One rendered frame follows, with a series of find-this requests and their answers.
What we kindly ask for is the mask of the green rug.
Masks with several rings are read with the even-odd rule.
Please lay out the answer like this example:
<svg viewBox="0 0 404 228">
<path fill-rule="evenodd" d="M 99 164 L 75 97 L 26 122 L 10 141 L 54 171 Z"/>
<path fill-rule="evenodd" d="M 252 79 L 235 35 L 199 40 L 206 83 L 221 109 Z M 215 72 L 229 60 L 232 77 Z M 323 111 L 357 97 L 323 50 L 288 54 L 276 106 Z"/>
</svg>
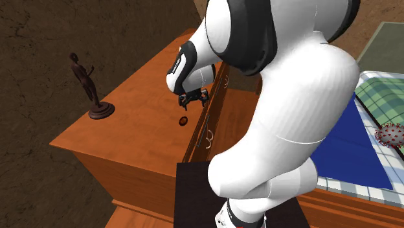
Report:
<svg viewBox="0 0 404 228">
<path fill-rule="evenodd" d="M 357 62 L 361 71 L 404 74 L 404 23 L 381 22 Z"/>
</svg>

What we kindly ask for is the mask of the dark robot stand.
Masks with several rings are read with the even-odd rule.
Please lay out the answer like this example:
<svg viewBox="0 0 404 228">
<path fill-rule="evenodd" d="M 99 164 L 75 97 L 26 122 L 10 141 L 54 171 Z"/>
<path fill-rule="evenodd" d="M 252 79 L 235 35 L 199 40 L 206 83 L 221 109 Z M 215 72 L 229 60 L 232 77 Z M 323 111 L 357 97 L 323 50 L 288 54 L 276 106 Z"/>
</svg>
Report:
<svg viewBox="0 0 404 228">
<path fill-rule="evenodd" d="M 225 203 L 208 183 L 208 161 L 179 163 L 176 171 L 174 228 L 217 228 L 215 215 Z M 310 228 L 298 200 L 266 212 L 267 228 Z"/>
</svg>

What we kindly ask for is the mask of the orange wooden chest of drawers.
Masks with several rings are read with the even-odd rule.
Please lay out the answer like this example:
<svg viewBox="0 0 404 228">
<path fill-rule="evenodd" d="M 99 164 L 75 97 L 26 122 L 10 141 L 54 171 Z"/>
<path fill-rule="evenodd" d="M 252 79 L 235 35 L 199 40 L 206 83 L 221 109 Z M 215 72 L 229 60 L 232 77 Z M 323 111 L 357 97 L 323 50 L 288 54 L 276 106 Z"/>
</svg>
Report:
<svg viewBox="0 0 404 228">
<path fill-rule="evenodd" d="M 52 145 L 71 151 L 113 198 L 105 228 L 173 228 L 176 167 L 206 161 L 237 142 L 258 100 L 256 89 L 230 88 L 236 71 L 216 65 L 210 101 L 179 106 L 166 72 L 192 29 L 122 82 L 105 98 L 115 112 L 101 120 L 80 117 Z M 185 126 L 179 119 L 188 117 Z"/>
</svg>

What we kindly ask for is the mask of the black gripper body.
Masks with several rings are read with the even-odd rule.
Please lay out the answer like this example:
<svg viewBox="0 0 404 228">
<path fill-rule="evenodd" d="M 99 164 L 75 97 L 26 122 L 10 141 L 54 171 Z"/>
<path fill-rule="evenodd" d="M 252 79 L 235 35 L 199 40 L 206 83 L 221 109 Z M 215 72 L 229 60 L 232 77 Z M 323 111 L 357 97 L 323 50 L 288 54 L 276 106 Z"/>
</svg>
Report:
<svg viewBox="0 0 404 228">
<path fill-rule="evenodd" d="M 189 91 L 186 93 L 185 95 L 185 102 L 189 103 L 191 101 L 195 101 L 195 100 L 202 100 L 202 92 L 200 89 L 195 89 L 193 91 Z"/>
</svg>

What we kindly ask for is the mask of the brown human figure statue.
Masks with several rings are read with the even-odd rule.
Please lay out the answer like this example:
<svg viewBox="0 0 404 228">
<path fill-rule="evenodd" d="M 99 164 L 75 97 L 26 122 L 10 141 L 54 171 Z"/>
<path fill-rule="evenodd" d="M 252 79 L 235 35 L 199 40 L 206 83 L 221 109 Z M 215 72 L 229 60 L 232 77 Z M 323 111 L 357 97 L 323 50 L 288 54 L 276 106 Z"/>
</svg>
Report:
<svg viewBox="0 0 404 228">
<path fill-rule="evenodd" d="M 92 79 L 90 78 L 92 72 L 94 71 L 94 66 L 91 66 L 91 70 L 89 72 L 78 63 L 79 58 L 76 53 L 71 52 L 69 54 L 69 58 L 72 60 L 71 69 L 81 83 L 85 93 L 89 97 L 90 101 L 94 102 L 89 110 L 89 117 L 91 119 L 104 119 L 112 115 L 115 111 L 114 105 L 109 102 L 101 102 L 99 101 L 96 86 Z"/>
</svg>

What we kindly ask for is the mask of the bed with blue blanket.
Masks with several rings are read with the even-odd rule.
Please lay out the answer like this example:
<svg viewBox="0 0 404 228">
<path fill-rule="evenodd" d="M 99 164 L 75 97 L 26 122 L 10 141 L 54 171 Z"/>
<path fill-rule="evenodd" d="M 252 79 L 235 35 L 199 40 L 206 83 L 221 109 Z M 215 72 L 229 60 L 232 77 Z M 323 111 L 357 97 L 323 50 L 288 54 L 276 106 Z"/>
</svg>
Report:
<svg viewBox="0 0 404 228">
<path fill-rule="evenodd" d="M 352 101 L 313 153 L 317 188 L 298 197 L 310 228 L 404 228 L 404 146 L 376 139 L 404 126 L 404 74 L 364 71 Z"/>
</svg>

